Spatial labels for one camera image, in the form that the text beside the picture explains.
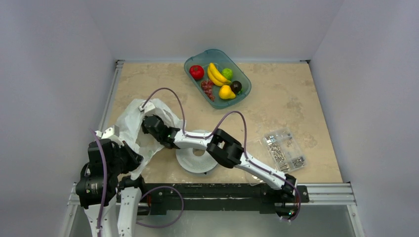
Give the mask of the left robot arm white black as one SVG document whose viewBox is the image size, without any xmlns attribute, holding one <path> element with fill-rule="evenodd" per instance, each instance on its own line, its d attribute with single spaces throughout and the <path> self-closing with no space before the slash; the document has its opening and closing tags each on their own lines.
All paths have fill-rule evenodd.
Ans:
<svg viewBox="0 0 419 237">
<path fill-rule="evenodd" d="M 135 232 L 139 202 L 147 197 L 144 179 L 129 175 L 143 157 L 122 141 L 100 139 L 88 146 L 89 161 L 81 171 L 76 194 L 84 209 L 94 237 L 132 237 Z"/>
</svg>

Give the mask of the white plastic bag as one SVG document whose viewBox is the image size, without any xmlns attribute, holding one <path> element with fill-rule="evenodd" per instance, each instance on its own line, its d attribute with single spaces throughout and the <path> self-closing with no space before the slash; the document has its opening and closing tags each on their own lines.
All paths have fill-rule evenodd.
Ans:
<svg viewBox="0 0 419 237">
<path fill-rule="evenodd" d="M 181 128 L 183 119 L 180 119 L 168 106 L 160 99 L 151 99 L 147 106 L 153 105 L 152 109 L 140 107 L 144 104 L 143 99 L 134 99 L 125 111 L 118 117 L 115 125 L 120 129 L 120 138 L 137 154 L 143 156 L 141 165 L 130 172 L 132 180 L 136 180 L 151 158 L 164 148 L 152 135 L 144 134 L 141 129 L 143 119 L 148 115 L 158 115 L 167 126 Z"/>
</svg>

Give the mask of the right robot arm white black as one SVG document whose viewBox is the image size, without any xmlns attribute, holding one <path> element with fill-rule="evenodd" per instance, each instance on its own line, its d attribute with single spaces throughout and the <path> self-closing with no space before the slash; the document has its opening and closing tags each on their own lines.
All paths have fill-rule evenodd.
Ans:
<svg viewBox="0 0 419 237">
<path fill-rule="evenodd" d="M 180 128 L 165 125 L 157 115 L 146 116 L 141 125 L 145 134 L 152 135 L 168 149 L 205 150 L 219 165 L 238 168 L 264 181 L 277 191 L 280 199 L 293 201 L 300 198 L 297 179 L 280 172 L 253 157 L 237 139 L 217 128 L 213 133 L 186 133 Z"/>
</svg>

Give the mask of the red fake grape bunch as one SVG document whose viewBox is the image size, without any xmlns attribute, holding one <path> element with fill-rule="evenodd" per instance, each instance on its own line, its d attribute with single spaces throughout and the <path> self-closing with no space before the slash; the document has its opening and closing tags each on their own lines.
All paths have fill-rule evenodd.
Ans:
<svg viewBox="0 0 419 237">
<path fill-rule="evenodd" d="M 213 86 L 213 82 L 211 80 L 203 80 L 201 82 L 201 89 L 203 90 L 203 92 L 205 93 L 205 95 L 211 100 L 211 101 L 215 101 L 215 96 L 213 95 L 212 92 L 212 86 Z"/>
</svg>

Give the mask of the red fake tomato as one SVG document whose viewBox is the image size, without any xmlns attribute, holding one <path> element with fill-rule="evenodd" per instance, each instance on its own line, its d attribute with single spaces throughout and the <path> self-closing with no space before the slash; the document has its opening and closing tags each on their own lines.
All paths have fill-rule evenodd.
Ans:
<svg viewBox="0 0 419 237">
<path fill-rule="evenodd" d="M 205 75 L 205 71 L 203 67 L 201 67 L 200 65 L 191 66 L 189 69 L 189 73 L 194 80 L 201 80 Z"/>
</svg>

